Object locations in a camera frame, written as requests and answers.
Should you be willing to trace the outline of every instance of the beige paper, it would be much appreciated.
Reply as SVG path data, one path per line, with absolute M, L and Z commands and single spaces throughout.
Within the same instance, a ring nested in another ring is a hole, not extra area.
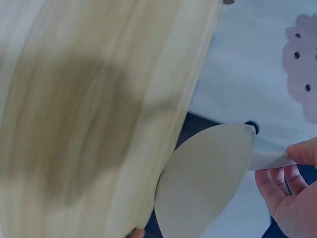
M 254 137 L 251 126 L 218 125 L 174 152 L 155 201 L 164 238 L 198 238 L 223 212 L 248 170 Z

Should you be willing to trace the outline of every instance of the white surface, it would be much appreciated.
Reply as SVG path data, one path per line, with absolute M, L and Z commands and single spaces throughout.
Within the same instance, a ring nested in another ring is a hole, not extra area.
M 229 205 L 201 238 L 261 238 L 269 226 L 269 212 L 254 172 L 249 171 Z
M 223 123 L 254 120 L 258 146 L 285 151 L 317 135 L 302 105 L 288 93 L 282 67 L 285 30 L 316 0 L 236 0 L 224 5 L 190 111 Z
M 252 155 L 249 170 L 264 170 L 286 167 L 296 163 L 289 157 L 287 152 L 258 152 Z
M 254 136 L 248 125 L 218 125 L 199 132 L 173 153 L 155 200 L 164 238 L 198 238 L 223 212 L 248 169 Z M 245 199 L 254 196 L 250 192 Z M 267 213 L 258 215 L 267 217 Z

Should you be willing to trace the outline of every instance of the black knob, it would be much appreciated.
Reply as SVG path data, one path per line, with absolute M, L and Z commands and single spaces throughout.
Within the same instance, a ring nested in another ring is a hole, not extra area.
M 254 128 L 255 128 L 255 130 L 256 130 L 256 134 L 259 133 L 260 128 L 259 128 L 258 124 L 256 124 L 254 121 L 251 121 L 251 120 L 250 120 L 250 121 L 247 121 L 245 124 L 246 124 L 246 125 L 254 126 Z

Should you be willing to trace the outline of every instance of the light wood grain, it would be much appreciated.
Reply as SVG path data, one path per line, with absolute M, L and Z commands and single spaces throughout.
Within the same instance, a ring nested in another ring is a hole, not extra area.
M 5 238 L 144 227 L 221 2 L 0 1 Z

